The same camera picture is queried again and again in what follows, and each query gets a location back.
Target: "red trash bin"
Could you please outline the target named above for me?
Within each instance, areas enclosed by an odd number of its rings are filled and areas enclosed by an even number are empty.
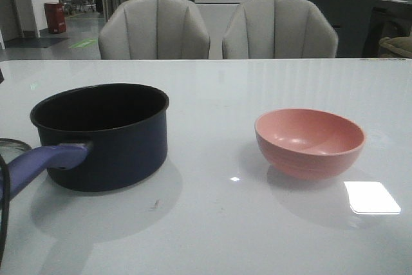
[[[61,33],[66,31],[63,5],[61,3],[45,3],[47,27],[50,33]]]

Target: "green floor marking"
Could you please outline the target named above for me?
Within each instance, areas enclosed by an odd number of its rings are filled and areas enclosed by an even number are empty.
[[[83,15],[84,13],[78,13],[78,14],[72,14],[72,15],[67,15],[67,19],[71,19],[72,17],[78,16],[78,15]]]
[[[73,44],[70,46],[70,48],[85,48],[87,46],[91,46],[92,44],[95,44],[97,42],[97,39],[84,39],[78,43]]]

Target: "purple handle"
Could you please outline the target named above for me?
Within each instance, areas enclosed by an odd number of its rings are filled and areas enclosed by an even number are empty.
[[[10,197],[14,198],[46,168],[71,169],[81,164],[89,152],[90,147],[87,144],[42,146],[25,152],[8,164],[11,180]],[[1,199],[3,179],[0,179]]]

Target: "pink bowl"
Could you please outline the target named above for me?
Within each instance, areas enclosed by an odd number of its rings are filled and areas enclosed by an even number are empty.
[[[279,109],[255,123],[257,143],[278,170],[300,179],[329,178],[347,170],[365,143],[363,130],[335,114]]]

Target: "floor mat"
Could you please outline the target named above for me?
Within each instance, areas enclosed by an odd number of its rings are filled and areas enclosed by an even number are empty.
[[[5,41],[5,48],[48,48],[68,38],[16,38]]]

